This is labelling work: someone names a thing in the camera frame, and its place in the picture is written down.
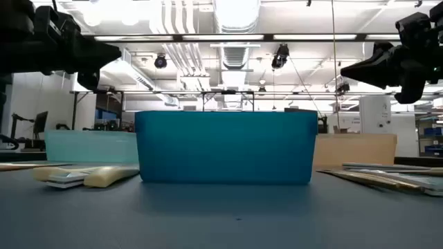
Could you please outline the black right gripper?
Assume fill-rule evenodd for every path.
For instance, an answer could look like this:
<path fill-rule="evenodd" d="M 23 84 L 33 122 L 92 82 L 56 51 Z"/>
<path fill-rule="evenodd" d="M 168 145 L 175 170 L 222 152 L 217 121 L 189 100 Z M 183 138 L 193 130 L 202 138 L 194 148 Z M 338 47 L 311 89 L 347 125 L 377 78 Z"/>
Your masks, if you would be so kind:
<path fill-rule="evenodd" d="M 361 62 L 341 69 L 341 75 L 385 89 L 401 85 L 401 93 L 395 95 L 401 104 L 412 104 L 422 97 L 428 67 L 424 56 L 432 45 L 427 32 L 431 29 L 429 17 L 416 12 L 395 23 L 401 40 L 399 56 L 399 80 L 395 67 L 390 66 L 390 52 L 394 46 L 390 42 L 376 41 L 372 56 Z"/>

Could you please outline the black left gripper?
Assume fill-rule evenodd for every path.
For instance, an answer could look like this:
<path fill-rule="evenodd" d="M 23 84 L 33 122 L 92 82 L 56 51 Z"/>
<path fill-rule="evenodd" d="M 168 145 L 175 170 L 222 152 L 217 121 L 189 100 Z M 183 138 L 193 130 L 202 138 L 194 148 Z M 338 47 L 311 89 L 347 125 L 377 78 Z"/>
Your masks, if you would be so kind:
<path fill-rule="evenodd" d="M 98 87 L 100 69 L 122 55 L 119 47 L 82 35 L 71 15 L 51 6 L 36 9 L 34 35 L 55 58 L 56 66 L 77 73 L 79 84 L 92 91 Z"/>

